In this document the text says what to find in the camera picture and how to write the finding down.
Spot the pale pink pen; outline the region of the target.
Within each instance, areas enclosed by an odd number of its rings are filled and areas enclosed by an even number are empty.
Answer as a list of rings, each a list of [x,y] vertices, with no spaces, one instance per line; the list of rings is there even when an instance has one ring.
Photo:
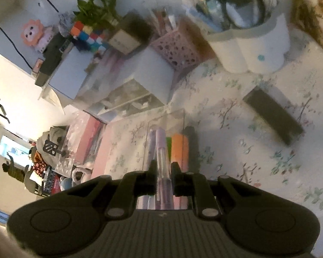
[[[154,155],[156,153],[156,131],[150,130],[148,134],[148,147],[147,147],[147,157],[146,157],[146,165],[149,167],[151,161],[154,159]]]

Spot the green cap highlighter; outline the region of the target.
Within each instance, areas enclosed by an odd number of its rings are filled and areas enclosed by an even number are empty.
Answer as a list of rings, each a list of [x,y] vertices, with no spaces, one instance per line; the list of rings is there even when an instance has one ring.
[[[171,147],[172,147],[172,138],[166,137],[167,159],[169,164],[171,164]]]

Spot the clear plastic organizer tray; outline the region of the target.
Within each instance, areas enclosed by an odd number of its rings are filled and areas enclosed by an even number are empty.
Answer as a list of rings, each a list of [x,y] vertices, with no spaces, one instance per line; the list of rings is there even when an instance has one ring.
[[[143,170],[156,163],[156,194],[141,196],[137,208],[142,210],[186,210],[191,200],[186,196],[173,195],[171,185],[171,164],[177,163],[181,172],[199,172],[198,135],[179,109],[154,118],[148,123]]]

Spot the white storage box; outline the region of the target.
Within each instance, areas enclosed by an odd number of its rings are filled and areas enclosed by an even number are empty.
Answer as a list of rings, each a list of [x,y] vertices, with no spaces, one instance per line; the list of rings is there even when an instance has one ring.
[[[49,81],[49,86],[67,98],[76,98],[87,72],[85,71],[93,58],[89,51],[80,52],[73,47],[63,58]]]

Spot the pink plush toy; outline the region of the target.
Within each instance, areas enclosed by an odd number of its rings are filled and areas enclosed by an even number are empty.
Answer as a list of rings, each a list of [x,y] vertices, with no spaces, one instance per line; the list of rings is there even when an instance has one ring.
[[[53,26],[45,27],[40,20],[30,19],[23,27],[21,38],[25,45],[43,53],[54,35]]]

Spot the green bamboo plant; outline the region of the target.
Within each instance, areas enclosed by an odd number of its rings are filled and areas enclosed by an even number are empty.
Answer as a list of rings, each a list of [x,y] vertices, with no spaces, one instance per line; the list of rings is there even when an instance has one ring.
[[[77,0],[74,21],[93,29],[113,31],[122,19],[116,3],[117,0]]]

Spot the black pencil case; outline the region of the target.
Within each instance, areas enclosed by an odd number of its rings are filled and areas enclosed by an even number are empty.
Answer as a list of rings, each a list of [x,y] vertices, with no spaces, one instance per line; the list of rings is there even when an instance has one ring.
[[[304,133],[301,124],[270,95],[256,86],[249,91],[243,101],[252,108],[278,137],[290,146]]]

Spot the pink box in plastic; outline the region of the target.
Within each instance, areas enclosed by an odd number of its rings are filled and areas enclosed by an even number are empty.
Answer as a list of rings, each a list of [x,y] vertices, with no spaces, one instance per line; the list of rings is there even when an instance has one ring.
[[[84,164],[90,156],[90,151],[97,143],[100,132],[106,127],[97,118],[84,111],[75,113],[67,130],[62,150],[64,156],[60,156],[59,165],[72,166]]]

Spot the pink perforated pen cup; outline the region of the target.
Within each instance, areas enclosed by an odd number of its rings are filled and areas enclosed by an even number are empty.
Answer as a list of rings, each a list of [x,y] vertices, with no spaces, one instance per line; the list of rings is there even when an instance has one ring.
[[[199,28],[185,18],[181,19],[176,29],[156,38],[150,46],[175,71],[183,71],[215,57]]]

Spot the dark green flat box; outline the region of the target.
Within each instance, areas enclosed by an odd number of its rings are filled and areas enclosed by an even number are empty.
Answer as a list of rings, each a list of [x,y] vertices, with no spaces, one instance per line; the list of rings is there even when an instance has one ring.
[[[44,60],[35,80],[36,86],[42,87],[48,81],[59,63],[61,63],[63,54],[71,43],[71,36],[63,37],[60,33],[57,33],[51,39],[51,42],[43,52]]]

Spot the colourful rubik cube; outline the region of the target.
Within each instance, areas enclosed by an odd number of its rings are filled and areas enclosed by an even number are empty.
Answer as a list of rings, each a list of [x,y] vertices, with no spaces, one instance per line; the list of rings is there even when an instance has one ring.
[[[107,42],[108,32],[106,30],[95,30],[91,26],[76,21],[70,30],[70,35],[75,40],[76,47],[81,51],[105,51],[110,45]]]

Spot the floral table cloth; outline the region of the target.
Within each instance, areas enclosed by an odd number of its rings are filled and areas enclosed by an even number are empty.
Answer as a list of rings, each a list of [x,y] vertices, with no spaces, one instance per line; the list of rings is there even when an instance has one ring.
[[[176,85],[165,107],[114,123],[106,174],[120,178],[142,169],[149,122],[184,109],[198,134],[197,169],[209,179],[227,174],[309,208],[320,220],[317,249],[323,251],[323,49],[296,28],[290,43],[276,73],[233,74],[208,61]],[[254,87],[302,125],[304,133],[292,145],[243,102]]]

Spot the purple clear pen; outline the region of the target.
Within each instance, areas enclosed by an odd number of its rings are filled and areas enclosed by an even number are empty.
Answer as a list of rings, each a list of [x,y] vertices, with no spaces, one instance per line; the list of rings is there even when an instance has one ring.
[[[161,210],[173,210],[173,188],[170,176],[170,164],[167,159],[166,132],[162,128],[156,131],[157,157],[157,200]]]

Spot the orange pink highlighter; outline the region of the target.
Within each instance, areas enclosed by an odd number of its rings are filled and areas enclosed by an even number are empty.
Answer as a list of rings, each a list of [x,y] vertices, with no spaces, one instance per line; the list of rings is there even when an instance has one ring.
[[[188,137],[176,133],[171,137],[171,163],[177,162],[181,171],[188,171],[189,141]]]

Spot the black marker pen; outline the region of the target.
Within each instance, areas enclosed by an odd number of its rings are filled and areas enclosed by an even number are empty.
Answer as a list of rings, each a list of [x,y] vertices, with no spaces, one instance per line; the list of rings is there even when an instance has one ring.
[[[189,145],[188,170],[193,173],[199,173],[200,163],[198,160],[199,146],[197,132],[193,126],[186,126],[183,134],[188,138]]]

